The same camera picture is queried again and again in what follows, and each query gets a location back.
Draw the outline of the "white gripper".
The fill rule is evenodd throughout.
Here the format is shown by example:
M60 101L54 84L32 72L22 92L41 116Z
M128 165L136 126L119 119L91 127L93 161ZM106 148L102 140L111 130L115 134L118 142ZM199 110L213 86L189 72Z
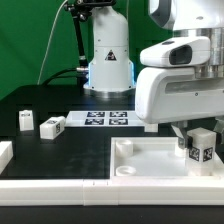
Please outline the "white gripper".
M189 143L183 120L221 116L214 130L224 134L224 78L196 75L196 67L209 59L205 36L170 38L140 53L145 68L136 83L136 115L149 124L172 122L181 149Z

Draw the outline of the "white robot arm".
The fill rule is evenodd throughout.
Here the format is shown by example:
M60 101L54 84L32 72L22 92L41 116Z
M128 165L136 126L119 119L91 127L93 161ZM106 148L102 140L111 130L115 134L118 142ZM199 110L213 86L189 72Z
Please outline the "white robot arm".
M84 89L108 97L135 91L135 113L148 124L215 117L224 139L224 0L148 0L154 23L173 37L141 51L133 76L127 21L99 3L93 12L94 57Z

